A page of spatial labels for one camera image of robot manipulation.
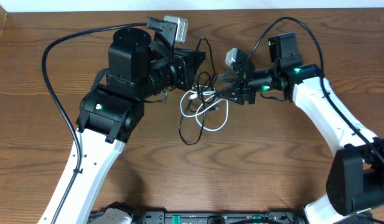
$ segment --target black cylindrical joint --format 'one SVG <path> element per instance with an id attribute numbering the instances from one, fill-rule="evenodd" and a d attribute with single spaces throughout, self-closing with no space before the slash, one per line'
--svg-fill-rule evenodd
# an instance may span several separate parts
<path id="1" fill-rule="evenodd" d="M 366 187 L 363 194 L 352 199 L 352 212 L 384 205 L 384 188 L 379 185 Z"/>
<path id="2" fill-rule="evenodd" d="M 166 65 L 162 69 L 153 70 L 147 77 L 144 77 L 139 83 L 137 95 L 141 98 L 147 98 L 157 95 L 161 90 L 174 84 L 175 69 L 172 65 Z"/>
<path id="3" fill-rule="evenodd" d="M 83 128 L 109 134 L 113 123 L 120 122 L 134 104 L 134 101 L 101 90 L 94 90 L 82 99 L 77 124 Z M 83 111 L 88 112 L 89 116 L 82 118 Z M 88 122 L 81 122 L 84 119 L 88 119 Z"/>
<path id="4" fill-rule="evenodd" d="M 254 88 L 256 90 L 262 90 L 265 86 L 272 89 L 273 80 L 270 75 L 262 75 L 259 78 L 254 78 L 248 83 L 248 87 Z"/>

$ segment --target green led light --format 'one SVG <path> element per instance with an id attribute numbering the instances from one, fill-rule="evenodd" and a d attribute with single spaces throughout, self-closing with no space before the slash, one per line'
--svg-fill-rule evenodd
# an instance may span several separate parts
<path id="1" fill-rule="evenodd" d="M 180 224 L 180 215 L 172 216 L 172 224 Z"/>
<path id="2" fill-rule="evenodd" d="M 100 105 L 100 104 L 98 103 L 98 104 L 96 105 L 95 109 L 97 109 L 97 110 L 102 110 L 103 107 L 102 107 L 102 105 Z"/>
<path id="3" fill-rule="evenodd" d="M 261 217 L 256 215 L 256 216 L 253 216 L 253 219 L 261 219 Z"/>
<path id="4" fill-rule="evenodd" d="M 263 91 L 269 90 L 270 88 L 271 88 L 270 86 L 262 86 Z"/>

